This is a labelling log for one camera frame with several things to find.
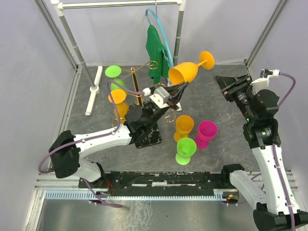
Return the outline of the lime green wine glass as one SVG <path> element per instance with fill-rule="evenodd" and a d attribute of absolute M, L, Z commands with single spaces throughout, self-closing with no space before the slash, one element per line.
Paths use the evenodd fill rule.
<path fill-rule="evenodd" d="M 106 68 L 105 75 L 108 78 L 111 78 L 114 82 L 117 82 L 120 86 L 126 87 L 126 84 L 121 79 L 118 78 L 121 72 L 122 72 L 122 69 L 120 66 L 111 65 Z"/>

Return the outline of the silver white clothes rail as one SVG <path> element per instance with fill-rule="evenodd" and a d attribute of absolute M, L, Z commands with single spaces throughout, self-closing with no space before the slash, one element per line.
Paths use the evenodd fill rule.
<path fill-rule="evenodd" d="M 100 92 L 100 81 L 103 73 L 103 67 L 98 66 L 97 73 L 95 78 L 92 78 L 89 70 L 87 68 L 86 62 L 81 54 L 81 51 L 75 41 L 75 38 L 72 34 L 72 31 L 68 25 L 68 22 L 64 15 L 65 9 L 86 9 L 86 8 L 107 8 L 107 7 L 129 7 L 129 6 L 147 6 L 154 5 L 154 0 L 133 0 L 133 1 L 114 1 L 114 2 L 90 2 L 90 3 L 62 3 L 58 0 L 52 0 L 51 4 L 54 6 L 54 9 L 57 15 L 60 18 L 60 21 L 63 25 L 63 28 L 71 42 L 74 52 L 77 55 L 77 58 L 81 64 L 81 67 L 84 69 L 86 77 L 90 83 L 90 98 L 88 101 L 87 109 L 85 111 L 86 116 L 92 115 L 94 104 L 98 93 Z M 175 48 L 174 54 L 171 54 L 173 57 L 174 66 L 178 63 L 178 54 L 180 48 L 180 37 L 182 31 L 182 23 L 184 17 L 184 11 L 186 7 L 185 0 L 157 0 L 158 5 L 178 5 L 179 6 L 179 15 L 177 21 L 177 31 L 175 37 Z"/>

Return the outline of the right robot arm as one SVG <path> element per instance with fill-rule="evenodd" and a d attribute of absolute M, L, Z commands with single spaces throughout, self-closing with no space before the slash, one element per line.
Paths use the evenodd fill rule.
<path fill-rule="evenodd" d="M 214 76 L 224 98 L 235 102 L 246 123 L 243 134 L 255 156 L 265 189 L 260 189 L 239 164 L 223 167 L 220 182 L 225 188 L 236 187 L 253 209 L 260 231 L 294 231 L 307 225 L 291 190 L 282 160 L 281 140 L 275 114 L 286 100 L 268 89 L 270 79 L 282 75 L 279 70 L 263 69 L 260 78 Z"/>

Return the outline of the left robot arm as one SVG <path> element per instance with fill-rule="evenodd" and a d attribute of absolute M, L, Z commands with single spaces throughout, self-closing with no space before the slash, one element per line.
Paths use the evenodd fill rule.
<path fill-rule="evenodd" d="M 49 149 L 53 172 L 58 179 L 76 176 L 100 188 L 106 183 L 102 165 L 85 157 L 116 146 L 138 145 L 156 132 L 155 125 L 168 109 L 178 109 L 178 103 L 189 84 L 152 86 L 131 94 L 149 97 L 144 106 L 133 104 L 125 115 L 125 122 L 116 127 L 90 134 L 73 135 L 62 132 Z"/>

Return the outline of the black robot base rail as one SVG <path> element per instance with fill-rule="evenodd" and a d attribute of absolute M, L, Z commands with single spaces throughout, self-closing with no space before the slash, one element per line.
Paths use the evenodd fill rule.
<path fill-rule="evenodd" d="M 89 185 L 110 189 L 112 196 L 212 196 L 214 190 L 235 190 L 224 173 L 111 171 Z"/>

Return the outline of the gold wine glass rack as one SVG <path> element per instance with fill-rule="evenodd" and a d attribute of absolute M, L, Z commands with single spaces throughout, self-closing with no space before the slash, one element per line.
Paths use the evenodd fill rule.
<path fill-rule="evenodd" d="M 158 83 L 153 85 L 156 87 L 164 87 L 164 84 Z M 131 132 L 131 143 L 135 144 L 136 148 L 144 148 L 160 144 L 162 141 L 161 134 L 157 125 L 158 120 L 151 120 L 147 117 L 144 109 L 144 95 L 137 95 L 137 102 L 129 106 L 128 112 L 125 115 L 126 121 L 124 124 L 128 126 Z M 177 103 L 168 100 L 168 109 L 178 109 Z"/>

